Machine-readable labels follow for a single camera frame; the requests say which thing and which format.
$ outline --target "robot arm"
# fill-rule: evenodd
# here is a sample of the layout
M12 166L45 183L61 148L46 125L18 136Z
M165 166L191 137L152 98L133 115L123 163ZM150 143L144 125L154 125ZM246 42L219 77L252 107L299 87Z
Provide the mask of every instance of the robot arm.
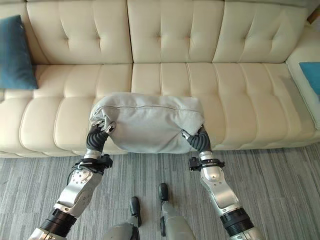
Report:
M182 136L199 152L200 159L192 157L189 160L190 170L200 171L201 183L208 190L214 209L220 216L230 240L264 240L262 233L254 226L236 194L227 184L222 170L225 163L214 158L205 128L202 126L195 136L183 130Z
M86 139L84 158L72 167L67 186L61 192L50 216L36 228L28 240L65 240L73 224L91 201L104 170L113 161L102 151L108 136L115 130L111 123L106 130L92 126Z

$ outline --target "sofa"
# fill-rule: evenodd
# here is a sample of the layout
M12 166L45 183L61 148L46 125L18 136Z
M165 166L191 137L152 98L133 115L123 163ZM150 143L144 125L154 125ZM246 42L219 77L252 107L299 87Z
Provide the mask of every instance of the sofa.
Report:
M113 92L199 98L213 150L320 141L299 68L320 62L320 33L303 7L1 0L0 19L13 15L39 88L0 89L0 158L83 155L91 109ZM125 153L111 139L104 151Z

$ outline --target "teal pillow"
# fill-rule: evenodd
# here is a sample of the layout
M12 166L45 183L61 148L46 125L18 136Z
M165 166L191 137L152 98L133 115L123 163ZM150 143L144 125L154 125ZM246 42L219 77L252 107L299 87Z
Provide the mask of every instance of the teal pillow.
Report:
M37 89L20 15L0 19L0 89Z
M299 65L311 88L320 95L320 62L300 62Z

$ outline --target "grey carpet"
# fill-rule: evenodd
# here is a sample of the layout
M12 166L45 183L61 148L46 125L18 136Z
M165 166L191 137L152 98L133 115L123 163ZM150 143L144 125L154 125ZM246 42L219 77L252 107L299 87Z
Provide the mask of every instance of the grey carpet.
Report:
M160 240L157 186L168 183L171 200L198 240L228 239L189 154L113 156L114 166L69 240L99 240L129 216L128 201L142 204L141 240ZM228 183L269 240L320 239L320 143L293 149L217 151ZM79 157L1 159L0 240L27 239L47 217Z

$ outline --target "pillow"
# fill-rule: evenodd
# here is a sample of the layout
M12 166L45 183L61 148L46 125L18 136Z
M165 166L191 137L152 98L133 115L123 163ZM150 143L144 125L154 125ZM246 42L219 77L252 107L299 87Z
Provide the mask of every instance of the pillow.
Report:
M320 62L300 62L299 65L311 88L320 96Z
M37 89L20 15L0 19L0 89Z
M127 152L182 154L192 148L181 130L194 135L205 119L197 98L119 92L101 99L93 107L90 121L104 128L116 122L110 137Z

